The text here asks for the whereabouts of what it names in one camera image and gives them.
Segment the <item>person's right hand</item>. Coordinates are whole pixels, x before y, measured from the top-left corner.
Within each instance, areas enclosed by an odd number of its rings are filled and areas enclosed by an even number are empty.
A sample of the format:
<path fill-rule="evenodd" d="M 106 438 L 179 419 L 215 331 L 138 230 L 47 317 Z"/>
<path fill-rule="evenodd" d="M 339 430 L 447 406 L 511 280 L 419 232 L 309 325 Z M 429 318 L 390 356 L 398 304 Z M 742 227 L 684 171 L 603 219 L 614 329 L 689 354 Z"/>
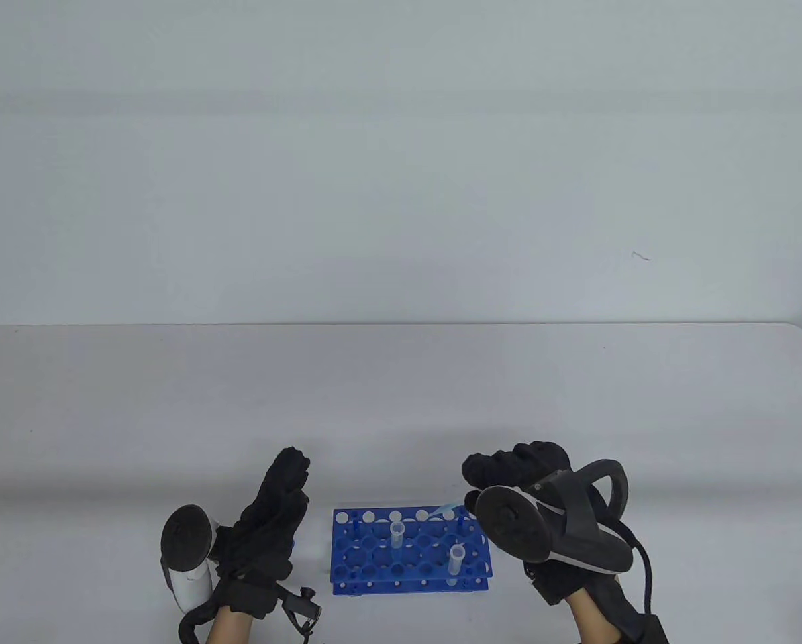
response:
<path fill-rule="evenodd" d="M 576 470 L 562 447 L 533 441 L 470 455 L 462 475 L 466 509 L 493 545 L 523 564 L 546 603 L 586 592 L 603 598 L 603 613 L 619 611 L 615 578 L 634 560 L 621 521 L 628 497 L 621 464 L 598 460 Z"/>

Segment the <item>person's left hand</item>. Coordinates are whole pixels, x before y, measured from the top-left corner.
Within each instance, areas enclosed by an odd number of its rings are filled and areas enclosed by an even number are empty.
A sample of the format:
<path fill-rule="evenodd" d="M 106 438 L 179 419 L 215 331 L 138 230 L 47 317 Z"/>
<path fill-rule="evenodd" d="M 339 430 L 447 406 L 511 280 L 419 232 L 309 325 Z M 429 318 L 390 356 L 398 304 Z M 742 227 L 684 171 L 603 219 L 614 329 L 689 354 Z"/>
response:
<path fill-rule="evenodd" d="M 275 609 L 278 587 L 293 570 L 294 537 L 309 505 L 305 483 L 310 465 L 299 449 L 284 448 L 269 466 L 254 502 L 231 527 L 217 529 L 210 554 L 216 565 L 217 607 L 254 619 Z"/>

